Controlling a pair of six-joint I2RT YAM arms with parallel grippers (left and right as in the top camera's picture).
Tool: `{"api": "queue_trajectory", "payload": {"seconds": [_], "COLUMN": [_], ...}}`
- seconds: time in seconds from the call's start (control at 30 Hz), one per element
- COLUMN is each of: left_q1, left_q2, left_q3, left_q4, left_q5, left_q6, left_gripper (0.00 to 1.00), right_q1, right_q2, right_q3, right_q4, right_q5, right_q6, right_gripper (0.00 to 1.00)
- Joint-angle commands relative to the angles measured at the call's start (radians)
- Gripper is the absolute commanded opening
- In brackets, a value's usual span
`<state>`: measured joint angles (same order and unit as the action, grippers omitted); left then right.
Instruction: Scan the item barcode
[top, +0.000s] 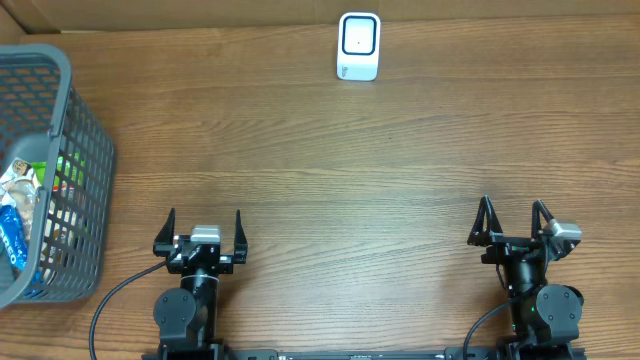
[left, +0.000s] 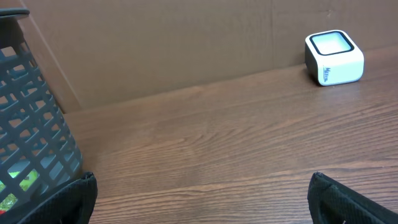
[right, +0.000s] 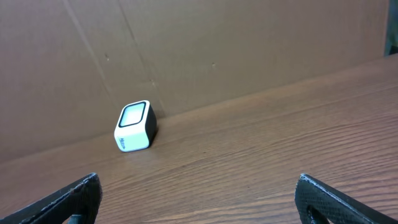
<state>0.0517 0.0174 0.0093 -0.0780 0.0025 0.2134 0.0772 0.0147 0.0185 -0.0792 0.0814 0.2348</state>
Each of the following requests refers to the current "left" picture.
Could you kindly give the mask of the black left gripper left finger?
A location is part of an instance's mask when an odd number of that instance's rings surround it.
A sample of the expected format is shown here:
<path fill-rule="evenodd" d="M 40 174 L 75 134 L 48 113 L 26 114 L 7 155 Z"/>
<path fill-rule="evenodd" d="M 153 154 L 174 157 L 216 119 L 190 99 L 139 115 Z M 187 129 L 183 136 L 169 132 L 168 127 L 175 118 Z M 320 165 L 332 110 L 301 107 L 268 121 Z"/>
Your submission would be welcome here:
<path fill-rule="evenodd" d="M 1 215 L 1 224 L 88 223 L 98 195 L 94 173 L 85 172 Z"/>

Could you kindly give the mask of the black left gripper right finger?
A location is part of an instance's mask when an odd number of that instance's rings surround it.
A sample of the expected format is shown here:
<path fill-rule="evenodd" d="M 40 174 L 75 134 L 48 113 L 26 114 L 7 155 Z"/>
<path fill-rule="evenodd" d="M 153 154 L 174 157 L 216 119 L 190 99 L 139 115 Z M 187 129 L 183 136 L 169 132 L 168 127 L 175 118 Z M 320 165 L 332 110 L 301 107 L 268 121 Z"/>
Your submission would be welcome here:
<path fill-rule="evenodd" d="M 312 175 L 307 200 L 316 224 L 397 223 L 395 212 L 321 172 Z"/>

